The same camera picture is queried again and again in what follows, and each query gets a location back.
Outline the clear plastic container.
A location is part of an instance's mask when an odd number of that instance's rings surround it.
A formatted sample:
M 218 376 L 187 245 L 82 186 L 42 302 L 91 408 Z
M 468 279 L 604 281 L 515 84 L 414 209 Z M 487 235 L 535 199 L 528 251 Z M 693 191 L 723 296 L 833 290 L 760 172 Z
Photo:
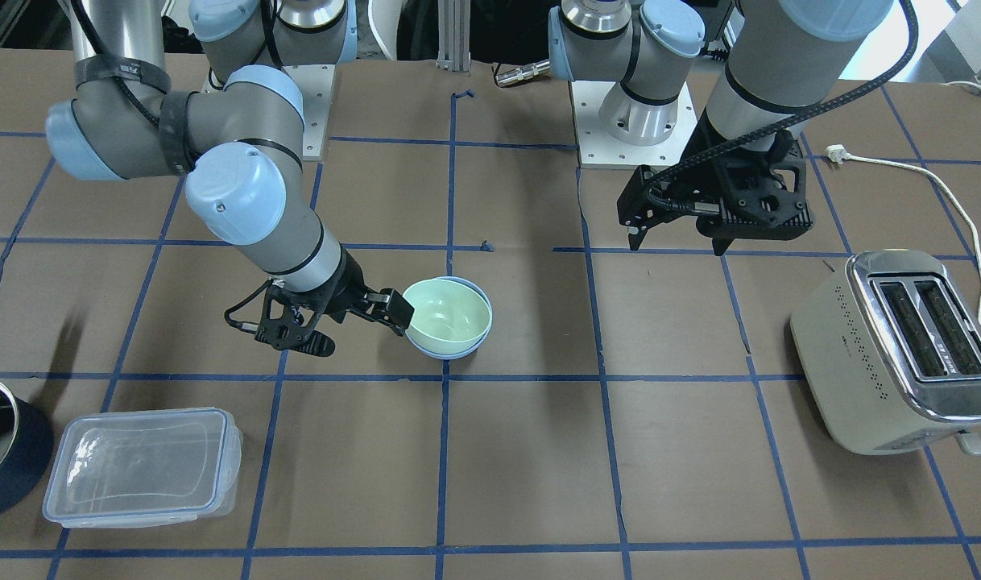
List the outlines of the clear plastic container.
M 100 412 L 64 429 L 43 499 L 64 528 L 149 528 L 235 506 L 242 433 L 220 408 Z

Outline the silver toaster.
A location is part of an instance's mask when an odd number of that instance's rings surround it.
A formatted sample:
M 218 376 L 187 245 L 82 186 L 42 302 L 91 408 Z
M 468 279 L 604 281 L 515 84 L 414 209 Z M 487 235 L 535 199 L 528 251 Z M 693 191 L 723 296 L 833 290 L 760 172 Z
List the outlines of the silver toaster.
M 981 455 L 981 324 L 924 252 L 858 253 L 793 311 L 790 334 L 829 435 L 862 455 L 952 437 Z

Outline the aluminium frame post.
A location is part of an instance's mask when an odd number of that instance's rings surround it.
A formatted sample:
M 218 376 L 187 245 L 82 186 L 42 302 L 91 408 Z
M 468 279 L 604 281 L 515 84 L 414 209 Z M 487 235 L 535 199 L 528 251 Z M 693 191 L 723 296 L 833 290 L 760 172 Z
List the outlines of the aluminium frame post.
M 437 2 L 438 51 L 436 66 L 445 71 L 469 76 L 471 1 Z

